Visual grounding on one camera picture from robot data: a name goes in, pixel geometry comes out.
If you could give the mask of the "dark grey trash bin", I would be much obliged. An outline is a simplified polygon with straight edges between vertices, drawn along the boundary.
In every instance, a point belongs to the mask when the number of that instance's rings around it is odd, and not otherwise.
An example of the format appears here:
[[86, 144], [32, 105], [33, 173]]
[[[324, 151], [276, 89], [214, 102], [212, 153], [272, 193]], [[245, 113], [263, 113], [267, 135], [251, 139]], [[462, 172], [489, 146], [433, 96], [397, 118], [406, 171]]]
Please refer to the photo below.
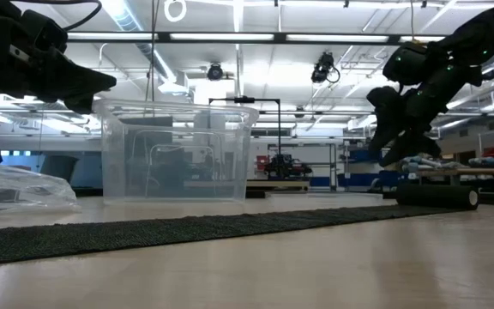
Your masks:
[[66, 180], [72, 180], [78, 158], [68, 155], [47, 155], [40, 172], [46, 175]]

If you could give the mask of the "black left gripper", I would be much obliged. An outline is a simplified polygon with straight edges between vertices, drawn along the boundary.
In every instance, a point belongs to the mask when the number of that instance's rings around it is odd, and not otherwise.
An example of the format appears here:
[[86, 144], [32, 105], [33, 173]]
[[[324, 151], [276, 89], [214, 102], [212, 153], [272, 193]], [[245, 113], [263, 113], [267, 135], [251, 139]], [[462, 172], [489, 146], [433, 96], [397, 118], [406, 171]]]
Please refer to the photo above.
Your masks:
[[91, 114], [91, 100], [71, 101], [109, 90], [114, 76], [75, 64], [62, 54], [68, 34], [51, 18], [21, 11], [12, 3], [0, 3], [0, 93], [25, 95], [45, 73], [45, 94], [67, 100], [65, 106], [78, 114]]

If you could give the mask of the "clear plastic bag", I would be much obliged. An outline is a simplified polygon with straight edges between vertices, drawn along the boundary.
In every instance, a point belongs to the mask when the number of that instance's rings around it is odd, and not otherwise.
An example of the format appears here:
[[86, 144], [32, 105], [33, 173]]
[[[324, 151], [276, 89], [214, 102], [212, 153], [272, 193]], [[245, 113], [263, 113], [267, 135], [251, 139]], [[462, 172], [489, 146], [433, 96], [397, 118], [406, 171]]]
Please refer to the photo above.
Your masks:
[[66, 180], [0, 165], [0, 212], [80, 209], [76, 194]]

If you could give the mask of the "clear plastic storage bin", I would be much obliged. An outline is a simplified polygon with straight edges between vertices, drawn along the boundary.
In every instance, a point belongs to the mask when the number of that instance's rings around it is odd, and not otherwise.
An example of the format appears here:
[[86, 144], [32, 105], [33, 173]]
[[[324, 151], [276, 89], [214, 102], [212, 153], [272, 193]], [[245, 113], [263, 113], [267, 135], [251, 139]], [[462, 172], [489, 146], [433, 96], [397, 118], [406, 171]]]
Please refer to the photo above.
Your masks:
[[97, 100], [107, 204], [245, 200], [257, 110]]

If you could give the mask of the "wooden workbench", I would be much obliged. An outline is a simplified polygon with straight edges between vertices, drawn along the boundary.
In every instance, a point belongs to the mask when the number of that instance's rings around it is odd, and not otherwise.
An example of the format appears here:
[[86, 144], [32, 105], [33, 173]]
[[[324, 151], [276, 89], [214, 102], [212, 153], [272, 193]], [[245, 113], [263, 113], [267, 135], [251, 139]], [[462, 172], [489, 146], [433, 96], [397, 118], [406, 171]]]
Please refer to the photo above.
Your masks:
[[448, 176], [449, 183], [451, 185], [459, 185], [461, 183], [461, 176], [493, 176], [494, 168], [450, 168], [450, 169], [423, 169], [418, 170], [416, 174], [420, 177], [439, 177]]

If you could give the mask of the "black overhead frame bar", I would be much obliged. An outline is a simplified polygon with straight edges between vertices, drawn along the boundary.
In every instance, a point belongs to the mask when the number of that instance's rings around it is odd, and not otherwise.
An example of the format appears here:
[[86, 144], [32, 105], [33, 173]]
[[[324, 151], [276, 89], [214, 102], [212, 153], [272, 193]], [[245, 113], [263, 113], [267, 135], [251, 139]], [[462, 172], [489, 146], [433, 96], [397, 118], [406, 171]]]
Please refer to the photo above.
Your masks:
[[70, 43], [399, 45], [412, 37], [379, 33], [70, 32]]

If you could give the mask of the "blue storage bin shelf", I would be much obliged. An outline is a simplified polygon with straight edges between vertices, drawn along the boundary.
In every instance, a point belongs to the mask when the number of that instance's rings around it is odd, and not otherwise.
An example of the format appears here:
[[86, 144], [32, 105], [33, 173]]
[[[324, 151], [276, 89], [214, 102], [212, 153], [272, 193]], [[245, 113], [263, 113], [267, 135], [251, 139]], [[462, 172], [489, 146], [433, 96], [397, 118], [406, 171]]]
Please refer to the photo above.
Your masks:
[[354, 188], [370, 187], [375, 180], [381, 186], [394, 187], [403, 177], [399, 172], [380, 167], [366, 148], [340, 149], [336, 152], [335, 162], [338, 165], [336, 169], [330, 169], [328, 164], [322, 166], [323, 171], [331, 172], [331, 175], [310, 176], [310, 186], [348, 187], [353, 191]]

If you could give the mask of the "silver ceiling air duct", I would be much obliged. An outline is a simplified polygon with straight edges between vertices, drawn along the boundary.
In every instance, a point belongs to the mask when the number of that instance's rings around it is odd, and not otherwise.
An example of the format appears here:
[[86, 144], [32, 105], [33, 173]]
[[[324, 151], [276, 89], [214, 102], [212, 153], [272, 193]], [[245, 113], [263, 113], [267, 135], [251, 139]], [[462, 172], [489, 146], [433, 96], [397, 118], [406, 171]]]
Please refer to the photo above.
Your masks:
[[[115, 21], [120, 30], [124, 32], [143, 31], [141, 23], [130, 10], [127, 0], [100, 1], [105, 12]], [[177, 80], [170, 67], [151, 43], [135, 43], [135, 46], [149, 62], [154, 62], [154, 71], [163, 82], [175, 82]]]

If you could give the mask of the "black red background robot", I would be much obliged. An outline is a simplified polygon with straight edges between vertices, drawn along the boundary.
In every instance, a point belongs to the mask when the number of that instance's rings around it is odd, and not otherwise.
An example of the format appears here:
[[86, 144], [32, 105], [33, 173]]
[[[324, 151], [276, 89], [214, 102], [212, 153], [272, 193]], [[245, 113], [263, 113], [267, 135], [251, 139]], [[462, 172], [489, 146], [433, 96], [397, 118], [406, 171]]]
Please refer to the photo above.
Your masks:
[[264, 166], [264, 172], [269, 179], [295, 179], [306, 178], [312, 169], [290, 154], [276, 154]]

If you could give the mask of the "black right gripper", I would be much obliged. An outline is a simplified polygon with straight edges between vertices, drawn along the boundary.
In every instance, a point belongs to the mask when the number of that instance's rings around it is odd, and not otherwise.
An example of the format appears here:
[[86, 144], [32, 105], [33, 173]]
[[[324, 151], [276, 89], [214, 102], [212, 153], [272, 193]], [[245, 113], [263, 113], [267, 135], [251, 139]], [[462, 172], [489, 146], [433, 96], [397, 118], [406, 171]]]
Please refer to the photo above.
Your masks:
[[430, 122], [438, 113], [447, 111], [447, 104], [466, 83], [480, 86], [482, 81], [482, 68], [479, 65], [445, 64], [433, 71], [407, 98], [406, 109], [404, 100], [394, 88], [373, 88], [366, 99], [375, 107], [377, 129], [369, 150], [376, 153], [394, 141], [379, 165], [386, 167], [418, 154], [439, 157], [440, 147], [435, 140], [424, 134], [411, 131], [405, 133], [404, 112], [410, 130], [428, 131]]

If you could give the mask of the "thin black gantry frame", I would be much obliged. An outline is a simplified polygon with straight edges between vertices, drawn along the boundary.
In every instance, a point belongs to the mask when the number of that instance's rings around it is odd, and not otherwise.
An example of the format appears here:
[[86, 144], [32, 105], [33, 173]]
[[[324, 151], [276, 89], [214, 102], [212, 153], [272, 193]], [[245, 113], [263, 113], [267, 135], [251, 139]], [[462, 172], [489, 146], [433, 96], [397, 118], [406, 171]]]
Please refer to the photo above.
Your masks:
[[256, 102], [274, 102], [278, 106], [278, 143], [277, 143], [277, 149], [278, 149], [278, 155], [281, 155], [281, 101], [280, 99], [257, 99], [254, 97], [249, 97], [249, 96], [240, 96], [240, 97], [233, 97], [233, 98], [209, 98], [208, 99], [208, 104], [211, 105], [214, 101], [233, 101], [234, 103], [246, 103], [246, 104], [254, 104]]

